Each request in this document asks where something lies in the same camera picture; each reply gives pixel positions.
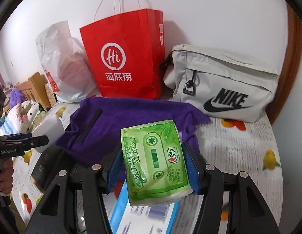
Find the person's left hand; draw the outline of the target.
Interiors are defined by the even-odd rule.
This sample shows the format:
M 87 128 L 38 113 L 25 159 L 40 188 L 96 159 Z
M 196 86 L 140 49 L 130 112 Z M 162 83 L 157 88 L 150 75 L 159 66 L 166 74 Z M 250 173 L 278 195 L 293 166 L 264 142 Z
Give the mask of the person's left hand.
M 0 191 L 9 195 L 13 188 L 13 160 L 6 159 L 3 164 L 3 171 L 0 173 Z

